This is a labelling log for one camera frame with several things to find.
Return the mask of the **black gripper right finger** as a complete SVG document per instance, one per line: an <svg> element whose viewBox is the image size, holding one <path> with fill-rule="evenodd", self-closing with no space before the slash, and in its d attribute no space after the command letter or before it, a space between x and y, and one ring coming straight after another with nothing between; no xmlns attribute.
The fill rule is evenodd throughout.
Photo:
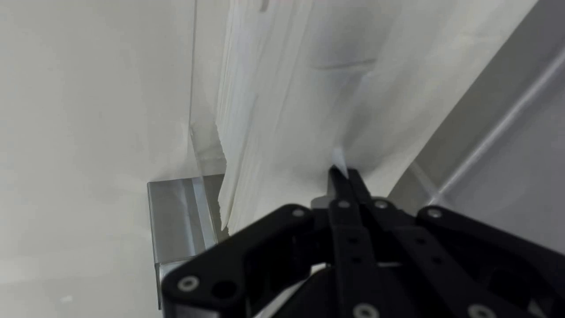
<svg viewBox="0 0 565 318"><path fill-rule="evenodd" d="M373 197L357 169L350 183L371 226L375 247L410 271L429 318L518 318L519 309L481 286L424 226L384 197Z"/></svg>

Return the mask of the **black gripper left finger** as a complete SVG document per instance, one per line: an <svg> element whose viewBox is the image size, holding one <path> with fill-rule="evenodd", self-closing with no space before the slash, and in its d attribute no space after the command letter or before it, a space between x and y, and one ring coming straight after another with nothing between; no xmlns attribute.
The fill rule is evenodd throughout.
<svg viewBox="0 0 565 318"><path fill-rule="evenodd" d="M329 169L329 220L332 229L332 252L336 287L341 318L380 318L380 293L375 284L375 252L371 236L362 224L361 206L352 181L332 165Z"/></svg>

